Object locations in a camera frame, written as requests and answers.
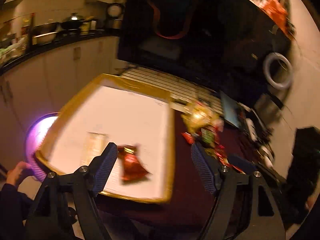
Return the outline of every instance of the dark red tablecloth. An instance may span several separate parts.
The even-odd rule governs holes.
[[[214,197],[207,192],[193,165],[190,149],[181,133],[187,129],[181,112],[175,111],[175,153],[176,167],[172,198],[167,204],[144,204],[104,195],[98,195],[98,209],[118,216],[129,217],[155,226],[195,226],[202,227],[214,205]],[[238,130],[225,128],[221,133],[221,143],[226,153],[242,156],[238,143]]]

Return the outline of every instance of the paper sheet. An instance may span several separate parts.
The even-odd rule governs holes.
[[[100,87],[68,121],[57,139],[49,160],[65,173],[82,164],[88,132],[107,134],[117,145],[138,144],[141,164],[148,179],[132,184],[121,181],[117,160],[104,190],[135,198],[161,198],[166,171],[168,104],[133,92]]]

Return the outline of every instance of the metal screw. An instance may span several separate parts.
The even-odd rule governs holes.
[[[222,172],[228,172],[230,169],[228,166],[222,166],[221,170],[222,170]]]
[[[88,166],[81,166],[80,168],[79,168],[79,171],[80,172],[86,172],[88,170]]]
[[[53,178],[54,176],[56,176],[56,173],[55,172],[50,172],[49,174],[48,174],[48,178]]]
[[[253,175],[257,178],[260,178],[261,177],[261,173],[259,171],[254,171],[253,172]]]

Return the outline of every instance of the pot lid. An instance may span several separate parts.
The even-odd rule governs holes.
[[[84,20],[84,17],[81,15],[77,15],[77,13],[73,13],[68,18],[65,18],[63,22],[78,21],[78,20]]]

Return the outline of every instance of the blue gripper pad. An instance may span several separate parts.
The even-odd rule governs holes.
[[[118,148],[115,143],[108,143],[100,156],[94,157],[89,164],[90,173],[94,176],[94,184],[92,188],[93,194],[96,196],[103,191],[107,183],[113,165],[118,156]]]
[[[222,183],[218,161],[214,157],[207,155],[199,142],[191,146],[191,158],[201,177],[204,188],[215,195],[220,190]]]

